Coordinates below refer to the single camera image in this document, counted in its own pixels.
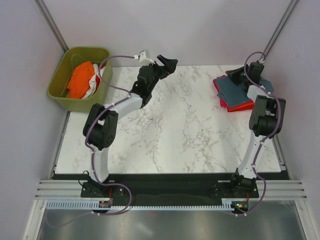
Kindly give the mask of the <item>blue-grey t-shirt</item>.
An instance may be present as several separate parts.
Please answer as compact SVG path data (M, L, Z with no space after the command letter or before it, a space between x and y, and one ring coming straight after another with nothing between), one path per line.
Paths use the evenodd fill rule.
M243 83L234 84L226 75L215 78L212 82L217 90L220 106L227 108L228 112L252 110L258 95L272 99L265 90L268 93L274 91L271 82L264 78L260 79L262 86L250 84L248 89L245 88Z

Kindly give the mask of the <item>magenta t-shirt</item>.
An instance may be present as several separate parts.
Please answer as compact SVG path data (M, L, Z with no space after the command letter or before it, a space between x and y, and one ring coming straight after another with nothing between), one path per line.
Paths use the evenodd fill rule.
M220 77L214 80L218 88L218 97L223 100L230 108L238 107L243 104L253 103L247 97L242 85L235 85L229 77Z

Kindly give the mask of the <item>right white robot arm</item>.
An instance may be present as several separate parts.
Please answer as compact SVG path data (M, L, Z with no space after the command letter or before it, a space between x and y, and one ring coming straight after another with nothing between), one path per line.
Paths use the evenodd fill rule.
M283 126L287 101L273 95L272 86L268 81L262 80L263 69L264 65L256 61L226 72L234 83L244 87L245 96L253 101L253 110L248 123L251 131L249 144L229 184L229 191L235 197L240 197L246 191L255 188L256 167L261 161L266 145Z

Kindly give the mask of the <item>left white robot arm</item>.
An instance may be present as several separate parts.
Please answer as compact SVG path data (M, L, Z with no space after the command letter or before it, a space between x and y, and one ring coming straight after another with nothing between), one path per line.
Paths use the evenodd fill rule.
M110 185L105 181L109 177L108 152L116 138L118 120L145 107L151 100L152 91L158 81L173 74L178 65L177 59L169 59L161 54L157 59L162 65L158 65L149 58L146 50L129 58L138 60L142 64L132 89L127 90L110 84L111 88L124 91L127 95L110 104L94 104L82 131L85 145L91 151L89 176L95 181L92 191L99 197L106 196L110 191Z

